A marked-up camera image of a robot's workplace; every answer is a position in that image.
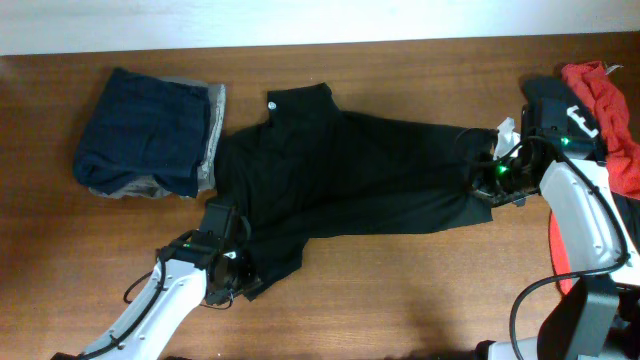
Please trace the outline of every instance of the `gray folded fabric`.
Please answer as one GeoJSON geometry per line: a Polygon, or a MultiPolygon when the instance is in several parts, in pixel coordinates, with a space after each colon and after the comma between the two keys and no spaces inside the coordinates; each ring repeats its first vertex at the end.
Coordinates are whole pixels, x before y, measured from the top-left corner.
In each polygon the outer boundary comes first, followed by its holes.
{"type": "MultiPolygon", "coordinates": [[[[160,80],[174,82],[178,84],[202,86],[209,89],[209,102],[211,103],[211,118],[209,121],[209,138],[202,163],[198,166],[198,191],[213,189],[216,186],[213,175],[213,161],[216,155],[216,148],[220,140],[220,133],[224,120],[224,106],[226,102],[226,87],[224,84],[207,84],[202,81],[184,79],[180,77],[161,77],[160,80]]],[[[89,188],[89,191],[97,196],[111,199],[120,199],[123,196],[142,196],[150,199],[163,198],[171,192],[160,186],[152,176],[140,176],[128,183],[119,190],[105,194],[96,189],[89,188]]]]}

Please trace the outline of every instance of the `wooden table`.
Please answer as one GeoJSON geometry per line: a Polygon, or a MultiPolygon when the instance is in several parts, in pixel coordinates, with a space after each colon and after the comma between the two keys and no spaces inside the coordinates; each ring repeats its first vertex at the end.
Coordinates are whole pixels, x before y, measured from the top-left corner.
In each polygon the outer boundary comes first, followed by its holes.
{"type": "MultiPolygon", "coordinates": [[[[212,195],[107,200],[76,183],[74,149],[114,66],[228,84],[231,133],[265,120],[267,90],[323,81],[342,109],[494,128],[519,117],[524,76],[602,59],[625,65],[612,78],[637,136],[639,55],[627,33],[0,58],[0,358],[80,352],[212,195]]],[[[194,310],[163,358],[381,359],[507,340],[514,298],[551,274],[548,217],[535,198],[484,225],[313,240],[302,269],[254,302],[194,310]]],[[[548,286],[525,301],[519,335],[535,335],[558,299],[548,286]]]]}

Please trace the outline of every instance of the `green light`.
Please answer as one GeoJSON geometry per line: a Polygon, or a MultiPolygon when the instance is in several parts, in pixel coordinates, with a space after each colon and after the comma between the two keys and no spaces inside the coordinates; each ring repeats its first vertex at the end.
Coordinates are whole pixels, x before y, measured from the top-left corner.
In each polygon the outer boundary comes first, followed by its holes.
{"type": "Polygon", "coordinates": [[[504,166],[504,165],[498,165],[498,175],[502,175],[504,173],[506,173],[507,171],[509,171],[509,168],[504,166]]]}

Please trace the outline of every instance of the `red cloth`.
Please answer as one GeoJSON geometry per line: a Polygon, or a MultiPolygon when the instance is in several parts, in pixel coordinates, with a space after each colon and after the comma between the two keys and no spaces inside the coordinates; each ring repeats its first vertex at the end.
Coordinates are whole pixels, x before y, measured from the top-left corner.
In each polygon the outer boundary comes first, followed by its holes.
{"type": "MultiPolygon", "coordinates": [[[[600,61],[567,65],[562,69],[562,79],[600,124],[609,151],[607,170],[611,191],[640,199],[640,144],[633,141],[629,132],[629,109],[624,95],[609,81],[600,61]]],[[[560,228],[553,214],[549,220],[549,245],[555,273],[570,272],[560,228]]],[[[560,290],[568,293],[571,284],[571,280],[561,281],[560,290]]]]}

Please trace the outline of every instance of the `white logo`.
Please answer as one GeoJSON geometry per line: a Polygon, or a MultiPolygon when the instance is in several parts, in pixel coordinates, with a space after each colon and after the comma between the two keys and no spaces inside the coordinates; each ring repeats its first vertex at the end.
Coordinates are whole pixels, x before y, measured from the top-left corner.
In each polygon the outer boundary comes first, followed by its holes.
{"type": "Polygon", "coordinates": [[[580,129],[582,131],[584,131],[587,135],[589,135],[593,139],[594,137],[596,137],[598,135],[598,129],[590,130],[587,127],[587,125],[585,125],[587,120],[585,120],[585,118],[583,118],[582,116],[576,114],[577,110],[578,110],[578,105],[574,105],[574,106],[568,108],[567,109],[567,116],[572,118],[573,121],[575,121],[576,124],[578,124],[580,129]]]}

